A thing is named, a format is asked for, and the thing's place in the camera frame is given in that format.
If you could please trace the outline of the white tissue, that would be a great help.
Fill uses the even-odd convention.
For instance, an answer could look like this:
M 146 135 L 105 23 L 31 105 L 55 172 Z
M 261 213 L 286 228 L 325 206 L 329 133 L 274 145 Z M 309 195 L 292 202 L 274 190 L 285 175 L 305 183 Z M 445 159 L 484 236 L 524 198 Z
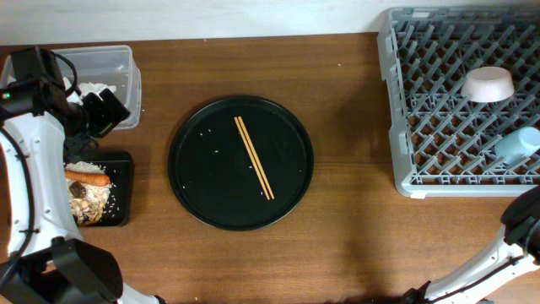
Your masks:
M 94 93 L 96 95 L 100 95 L 100 93 L 103 90 L 109 90 L 112 93 L 116 92 L 116 86 L 115 85 L 107 85 L 102 83 L 80 83 L 77 86 L 77 91 L 72 93 L 68 98 L 67 101 L 74 104 L 83 104 L 83 98 L 90 94 Z

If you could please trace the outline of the orange carrot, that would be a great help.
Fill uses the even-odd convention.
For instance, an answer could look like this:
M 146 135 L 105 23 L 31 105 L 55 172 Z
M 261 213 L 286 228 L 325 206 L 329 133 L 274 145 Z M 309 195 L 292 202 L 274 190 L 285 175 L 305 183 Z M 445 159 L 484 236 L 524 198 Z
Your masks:
M 81 182 L 96 187 L 106 187 L 111 184 L 111 180 L 106 174 L 65 170 L 65 177 L 75 182 Z

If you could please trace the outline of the brown mushroom piece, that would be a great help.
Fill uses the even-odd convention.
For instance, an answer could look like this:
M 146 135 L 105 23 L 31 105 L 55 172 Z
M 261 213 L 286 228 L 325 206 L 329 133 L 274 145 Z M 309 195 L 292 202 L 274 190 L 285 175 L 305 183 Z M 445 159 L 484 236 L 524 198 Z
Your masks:
M 73 182 L 68 190 L 74 198 L 85 198 L 87 194 L 86 187 L 81 182 Z

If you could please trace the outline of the rice and food scraps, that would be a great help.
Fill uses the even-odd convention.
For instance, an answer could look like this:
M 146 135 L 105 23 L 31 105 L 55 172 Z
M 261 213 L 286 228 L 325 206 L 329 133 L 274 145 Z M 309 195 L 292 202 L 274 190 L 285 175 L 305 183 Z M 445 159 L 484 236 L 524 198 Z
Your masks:
M 74 198 L 68 190 L 74 181 L 66 178 L 69 203 L 77 225 L 116 225 L 117 221 L 121 220 L 121 208 L 113 193 L 116 190 L 116 184 L 112 181 L 111 175 L 107 173 L 107 167 L 92 162 L 79 161 L 65 164 L 64 168 L 68 171 L 106 174 L 111 180 L 111 184 L 106 187 L 82 183 L 86 187 L 86 197 Z

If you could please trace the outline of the wooden chopstick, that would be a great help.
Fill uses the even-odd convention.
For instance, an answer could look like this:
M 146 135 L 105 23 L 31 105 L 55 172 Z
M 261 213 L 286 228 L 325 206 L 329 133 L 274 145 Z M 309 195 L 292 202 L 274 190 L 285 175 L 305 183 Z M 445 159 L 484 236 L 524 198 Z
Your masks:
M 240 137 L 242 138 L 242 141 L 243 141 L 243 143 L 244 143 L 244 145 L 245 145 L 246 151 L 247 151 L 247 153 L 248 153 L 248 155 L 249 155 L 249 158 L 250 158 L 250 161 L 251 161 L 251 163 L 252 163 L 252 166 L 253 166 L 253 168 L 254 168 L 254 170 L 255 170 L 255 172 L 256 172 L 256 176 L 257 176 L 257 178 L 258 178 L 258 181 L 259 181 L 260 184 L 261 184 L 262 191 L 263 191 L 263 193 L 264 193 L 266 199 L 267 199 L 267 200 L 270 200 L 270 196 L 269 196 L 269 193 L 268 193 L 268 191 L 267 191 L 267 189 L 266 189 L 266 186 L 265 186 L 265 184 L 264 184 L 264 181 L 263 181 L 263 179 L 262 179 L 261 172 L 259 171 L 258 165 L 256 164 L 256 161 L 255 161 L 254 155 L 253 155 L 253 153 L 252 153 L 252 150 L 251 150 L 251 148 L 250 148 L 250 145 L 249 145 L 248 142 L 247 142 L 246 135 L 245 135 L 245 133 L 244 133 L 244 131 L 243 131 L 243 128 L 242 128 L 242 126 L 241 126 L 241 124 L 240 124 L 240 119 L 239 119 L 239 117 L 234 117 L 234 120 L 235 120 L 236 127 L 237 127 L 238 130 L 239 130 Z
M 263 169 L 263 167 L 262 167 L 262 163 L 261 163 L 261 161 L 259 160 L 257 151 L 255 150 L 255 147 L 254 147 L 254 145 L 253 145 L 253 143 L 252 143 L 252 141 L 251 141 L 250 134 L 248 133 L 248 130 L 247 130 L 247 128 L 246 128 L 246 125 L 244 124 L 244 121 L 243 121 L 242 117 L 239 117 L 239 119 L 240 119 L 240 124 L 241 124 L 241 126 L 242 126 L 242 128 L 243 128 L 243 131 L 244 131 L 244 133 L 245 133 L 245 135 L 246 135 L 247 142 L 248 142 L 248 144 L 250 145 L 250 148 L 251 148 L 252 153 L 253 153 L 253 155 L 254 155 L 256 164 L 258 165 L 259 171 L 261 172 L 262 179 L 263 179 L 263 181 L 264 181 L 264 184 L 265 184 L 266 189 L 267 189 L 267 191 L 268 191 L 268 193 L 269 193 L 269 196 L 270 196 L 270 200 L 274 200 L 274 199 L 275 199 L 275 196 L 274 196 L 274 194 L 273 194 L 273 190 L 272 190 L 271 187 L 270 187 L 270 183 L 269 183 L 269 181 L 268 181 L 268 179 L 267 179 L 267 176 L 266 176 L 266 173 L 265 173 L 265 171 L 264 171 L 264 169 Z

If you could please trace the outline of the white small bowl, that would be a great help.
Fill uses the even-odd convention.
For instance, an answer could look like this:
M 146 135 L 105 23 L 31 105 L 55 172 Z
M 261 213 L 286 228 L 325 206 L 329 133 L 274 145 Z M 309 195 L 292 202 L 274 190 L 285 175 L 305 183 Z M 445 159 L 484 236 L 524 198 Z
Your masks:
M 472 102 L 493 103 L 513 96 L 515 87 L 509 70 L 482 67 L 471 70 L 465 77 L 461 95 Z

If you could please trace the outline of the light blue cup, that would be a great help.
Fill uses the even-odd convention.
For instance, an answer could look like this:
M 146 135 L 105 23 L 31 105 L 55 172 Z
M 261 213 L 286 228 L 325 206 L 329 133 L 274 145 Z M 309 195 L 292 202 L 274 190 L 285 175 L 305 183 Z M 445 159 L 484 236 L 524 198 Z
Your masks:
M 523 157 L 529 157 L 539 150 L 539 130 L 535 127 L 523 127 L 504 136 L 495 146 L 497 157 L 504 163 L 511 164 Z

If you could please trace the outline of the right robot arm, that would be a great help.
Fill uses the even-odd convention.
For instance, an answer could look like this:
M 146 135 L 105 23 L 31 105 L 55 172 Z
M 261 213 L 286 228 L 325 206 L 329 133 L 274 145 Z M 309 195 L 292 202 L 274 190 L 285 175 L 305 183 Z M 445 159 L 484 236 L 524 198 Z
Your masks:
M 401 303 L 479 303 L 511 280 L 539 270 L 539 188 L 502 214 L 492 242 L 447 276 L 408 290 Z

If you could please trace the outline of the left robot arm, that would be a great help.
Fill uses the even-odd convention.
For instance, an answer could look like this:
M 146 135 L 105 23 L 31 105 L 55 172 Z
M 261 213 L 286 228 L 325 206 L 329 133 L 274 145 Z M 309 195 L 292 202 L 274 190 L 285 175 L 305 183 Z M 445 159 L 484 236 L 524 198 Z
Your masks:
M 1 91 L 1 148 L 11 228 L 1 295 L 12 303 L 161 303 L 122 280 L 114 256 L 88 244 L 73 218 L 64 155 L 103 138 L 129 110 L 105 89 L 81 103 L 66 87 L 62 55 L 32 46 L 13 52 L 14 81 Z

